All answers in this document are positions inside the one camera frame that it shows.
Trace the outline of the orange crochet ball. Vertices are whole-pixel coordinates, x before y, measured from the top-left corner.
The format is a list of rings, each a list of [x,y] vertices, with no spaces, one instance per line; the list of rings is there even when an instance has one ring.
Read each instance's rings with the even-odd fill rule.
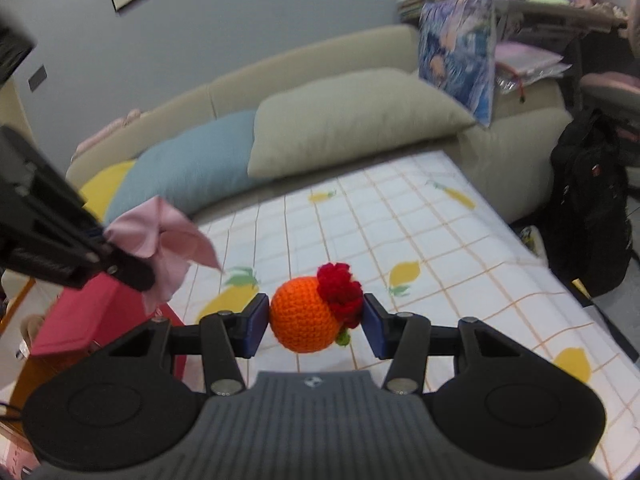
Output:
[[[281,285],[270,300],[269,323],[277,341],[295,353],[346,347],[363,317],[363,290],[347,263],[326,263],[314,276]]]

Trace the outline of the pink cloth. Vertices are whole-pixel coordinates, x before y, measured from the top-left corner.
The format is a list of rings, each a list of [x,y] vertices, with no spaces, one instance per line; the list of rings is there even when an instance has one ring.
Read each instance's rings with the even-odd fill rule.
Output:
[[[142,292],[146,315],[171,300],[192,262],[222,270],[212,242],[185,214],[160,196],[117,217],[106,228],[105,238],[151,266],[155,283]]]

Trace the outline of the yellow cushion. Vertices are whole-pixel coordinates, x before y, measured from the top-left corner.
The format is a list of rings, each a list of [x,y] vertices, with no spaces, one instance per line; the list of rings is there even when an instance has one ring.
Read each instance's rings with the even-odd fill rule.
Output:
[[[134,159],[119,162],[101,170],[85,183],[79,190],[85,201],[85,210],[91,212],[99,221],[103,221],[108,206],[135,163]]]

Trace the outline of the lemon print checked blanket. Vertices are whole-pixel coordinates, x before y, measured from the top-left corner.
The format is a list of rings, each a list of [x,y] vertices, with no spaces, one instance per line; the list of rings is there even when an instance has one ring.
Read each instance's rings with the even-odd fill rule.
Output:
[[[447,155],[265,190],[204,212],[198,226],[221,266],[186,274],[170,302],[183,322],[344,262],[390,312],[441,326],[474,316],[584,380],[606,411],[593,463],[611,479],[638,467],[638,367]]]

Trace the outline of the orange cardboard box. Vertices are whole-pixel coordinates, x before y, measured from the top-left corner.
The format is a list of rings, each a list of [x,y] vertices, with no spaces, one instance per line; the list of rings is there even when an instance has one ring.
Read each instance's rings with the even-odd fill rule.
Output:
[[[8,272],[2,278],[9,303],[1,320],[1,402],[10,404],[13,390],[27,361],[21,322],[45,314],[61,296],[63,287]]]

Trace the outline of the light blue cushion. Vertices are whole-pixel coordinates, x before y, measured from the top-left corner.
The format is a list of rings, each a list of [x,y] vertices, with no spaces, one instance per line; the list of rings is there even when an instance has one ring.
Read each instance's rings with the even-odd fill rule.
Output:
[[[254,144],[254,110],[212,120],[156,144],[128,171],[104,221],[158,196],[189,217],[228,197],[258,188],[247,174]]]

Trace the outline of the black backpack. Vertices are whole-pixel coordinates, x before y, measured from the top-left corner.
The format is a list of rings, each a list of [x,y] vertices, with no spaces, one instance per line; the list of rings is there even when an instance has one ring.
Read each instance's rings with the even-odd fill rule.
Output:
[[[622,284],[632,256],[628,177],[615,122],[585,110],[564,129],[550,155],[551,195],[539,211],[548,263],[562,281],[592,296]]]

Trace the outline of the beige sofa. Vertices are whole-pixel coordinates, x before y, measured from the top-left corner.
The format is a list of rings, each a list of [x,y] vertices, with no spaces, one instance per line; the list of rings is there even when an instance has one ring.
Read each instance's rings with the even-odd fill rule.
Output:
[[[80,188],[99,171],[133,158],[147,148],[224,115],[256,107],[273,94],[308,82],[356,70],[396,68],[416,72],[418,33],[407,25],[390,25],[331,38],[265,58],[184,92],[143,113],[84,154],[66,171]],[[457,136],[403,146],[341,166],[289,177],[205,209],[207,218],[260,200],[339,177],[379,162],[432,151],[445,152],[477,192],[505,222],[531,214],[548,200],[552,187],[550,154],[570,122],[558,84],[542,80],[526,88],[525,102],[497,96],[494,120]]]

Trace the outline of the beige cushion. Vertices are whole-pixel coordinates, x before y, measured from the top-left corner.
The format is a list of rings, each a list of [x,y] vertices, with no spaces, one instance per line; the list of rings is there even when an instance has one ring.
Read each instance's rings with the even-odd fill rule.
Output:
[[[474,125],[458,101],[401,70],[323,78],[260,103],[247,173],[256,179],[306,174]]]

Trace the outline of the blue anime print pillow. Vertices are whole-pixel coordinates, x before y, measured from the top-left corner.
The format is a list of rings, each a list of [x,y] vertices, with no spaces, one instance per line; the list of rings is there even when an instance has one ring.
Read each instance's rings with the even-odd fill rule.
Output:
[[[491,124],[496,79],[495,0],[425,3],[420,15],[421,79]]]

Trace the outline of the pink grey office chair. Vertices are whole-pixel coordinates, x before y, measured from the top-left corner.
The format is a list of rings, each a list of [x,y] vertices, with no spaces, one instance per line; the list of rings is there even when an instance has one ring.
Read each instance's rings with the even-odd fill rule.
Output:
[[[591,73],[580,80],[585,102],[611,117],[620,138],[620,158],[629,183],[639,186],[639,78],[617,73]]]

